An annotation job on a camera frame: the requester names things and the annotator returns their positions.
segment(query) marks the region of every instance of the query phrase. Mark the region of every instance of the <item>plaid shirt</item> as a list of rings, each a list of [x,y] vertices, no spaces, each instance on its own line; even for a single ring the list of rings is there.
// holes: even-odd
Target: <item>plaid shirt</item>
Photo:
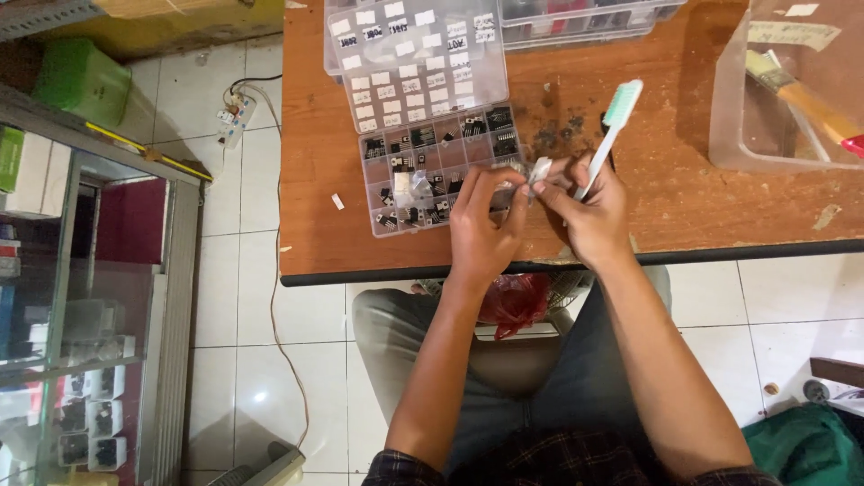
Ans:
[[[397,451],[381,451],[372,460],[363,486],[444,486],[448,483],[451,486],[648,486],[672,481],[666,478],[649,481],[637,458],[617,434],[523,429],[490,451],[461,464],[446,479],[415,457]],[[687,484],[781,486],[779,481],[755,467],[715,470]]]

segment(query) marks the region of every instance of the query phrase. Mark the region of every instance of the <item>brown tabletop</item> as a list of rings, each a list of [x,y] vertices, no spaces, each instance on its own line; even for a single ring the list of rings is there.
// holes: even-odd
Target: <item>brown tabletop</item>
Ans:
[[[534,157],[598,145],[617,85],[645,82],[613,154],[646,263],[864,251],[864,171],[741,173],[707,159],[715,63],[745,5],[690,0],[641,41],[506,56],[519,136]],[[445,275],[448,227],[372,236],[358,134],[344,87],[321,67],[322,29],[321,2],[285,11],[283,284]],[[560,220],[538,203],[526,234],[511,271],[578,264]]]

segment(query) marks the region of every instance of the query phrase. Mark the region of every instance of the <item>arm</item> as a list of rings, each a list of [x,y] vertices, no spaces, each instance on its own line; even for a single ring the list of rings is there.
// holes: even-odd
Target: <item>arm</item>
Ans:
[[[575,254],[597,274],[639,418],[660,461],[676,479],[753,464],[732,413],[702,371],[636,261],[625,189],[608,164],[584,203],[568,189],[588,181],[590,154],[553,164],[534,190],[568,223]]]
[[[525,183],[524,177],[509,168],[472,168],[462,183],[450,211],[453,267],[384,444],[439,471],[447,460],[459,418],[480,304],[522,240],[527,186],[520,186],[514,194],[501,228],[489,219],[492,193],[503,181]]]

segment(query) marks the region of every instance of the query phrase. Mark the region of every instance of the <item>red plastic bag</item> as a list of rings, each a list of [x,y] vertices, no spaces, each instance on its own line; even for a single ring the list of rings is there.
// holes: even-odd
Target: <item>red plastic bag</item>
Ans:
[[[549,287],[546,273],[501,275],[486,291],[478,319],[498,325],[495,341],[513,336],[546,315]]]

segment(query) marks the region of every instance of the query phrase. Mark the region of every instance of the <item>hand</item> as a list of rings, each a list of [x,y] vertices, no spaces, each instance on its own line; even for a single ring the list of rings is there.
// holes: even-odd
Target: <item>hand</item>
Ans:
[[[592,151],[578,160],[568,157],[555,160],[549,174],[534,184],[534,192],[547,207],[567,222],[570,245],[588,268],[601,272],[622,259],[631,258],[630,233],[627,229],[626,190],[608,161],[583,202],[573,199],[576,185],[588,185],[588,165]]]
[[[489,203],[496,186],[507,181],[517,186],[510,213],[499,227],[489,218]],[[509,167],[472,167],[456,203],[450,208],[450,242],[453,250],[454,281],[485,293],[493,280],[507,268],[522,243],[528,208],[525,178]]]

